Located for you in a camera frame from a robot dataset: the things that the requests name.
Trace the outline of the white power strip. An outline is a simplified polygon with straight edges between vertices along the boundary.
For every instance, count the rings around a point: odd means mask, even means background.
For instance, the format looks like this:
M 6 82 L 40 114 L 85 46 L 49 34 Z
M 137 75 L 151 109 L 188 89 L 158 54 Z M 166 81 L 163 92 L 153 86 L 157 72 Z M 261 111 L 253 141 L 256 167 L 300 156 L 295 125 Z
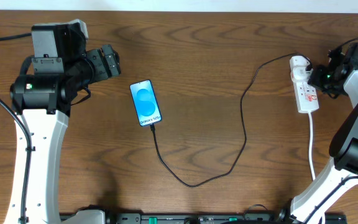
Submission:
M 299 113 L 311 113 L 319 109 L 315 87 L 305 81 L 293 81 L 295 100 Z

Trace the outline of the blue Samsung Galaxy smartphone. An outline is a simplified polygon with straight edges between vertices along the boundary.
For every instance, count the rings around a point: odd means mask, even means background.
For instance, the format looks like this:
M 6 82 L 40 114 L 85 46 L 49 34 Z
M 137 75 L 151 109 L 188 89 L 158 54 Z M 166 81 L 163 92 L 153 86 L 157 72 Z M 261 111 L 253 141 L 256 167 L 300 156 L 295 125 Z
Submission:
M 162 120 L 162 114 L 150 80 L 133 83 L 130 92 L 140 126 L 148 126 Z

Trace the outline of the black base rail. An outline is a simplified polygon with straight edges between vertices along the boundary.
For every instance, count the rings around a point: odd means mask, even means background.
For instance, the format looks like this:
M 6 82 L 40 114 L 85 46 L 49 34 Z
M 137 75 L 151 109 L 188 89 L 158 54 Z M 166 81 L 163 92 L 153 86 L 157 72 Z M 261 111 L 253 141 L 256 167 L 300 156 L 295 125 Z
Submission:
M 218 224 L 227 222 L 246 222 L 246 223 L 272 223 L 275 221 L 272 212 L 248 212 L 245 217 L 241 214 L 187 214 L 187 215 L 162 215 L 162 214 L 139 214 L 139 213 L 120 213 L 108 215 L 107 223 L 116 224 Z

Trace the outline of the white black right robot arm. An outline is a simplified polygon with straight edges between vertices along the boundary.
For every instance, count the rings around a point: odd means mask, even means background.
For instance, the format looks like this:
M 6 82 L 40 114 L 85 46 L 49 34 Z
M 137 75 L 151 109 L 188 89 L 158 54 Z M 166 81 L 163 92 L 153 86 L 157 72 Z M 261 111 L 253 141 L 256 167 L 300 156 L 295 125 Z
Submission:
M 329 160 L 312 183 L 280 211 L 277 221 L 284 223 L 320 223 L 327 209 L 358 184 L 358 69 L 345 76 L 344 91 L 353 110 L 334 135 Z

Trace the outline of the white USB wall charger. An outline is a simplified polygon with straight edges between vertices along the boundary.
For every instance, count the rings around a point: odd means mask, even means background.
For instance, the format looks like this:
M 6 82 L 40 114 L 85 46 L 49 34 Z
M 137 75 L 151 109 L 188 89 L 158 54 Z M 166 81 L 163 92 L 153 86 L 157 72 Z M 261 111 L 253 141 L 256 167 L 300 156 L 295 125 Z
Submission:
M 293 56 L 290 59 L 291 80 L 294 83 L 307 82 L 313 72 L 309 58 L 302 55 Z

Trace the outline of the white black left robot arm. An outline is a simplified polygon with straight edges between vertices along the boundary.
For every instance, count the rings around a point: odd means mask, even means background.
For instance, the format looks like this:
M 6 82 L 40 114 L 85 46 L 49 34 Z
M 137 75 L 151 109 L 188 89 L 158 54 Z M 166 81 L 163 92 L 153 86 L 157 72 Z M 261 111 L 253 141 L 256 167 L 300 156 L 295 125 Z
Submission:
M 36 24 L 34 54 L 10 87 L 17 136 L 14 180 L 6 223 L 60 223 L 58 180 L 63 138 L 80 91 L 120 75 L 110 46 L 87 50 L 86 24 Z

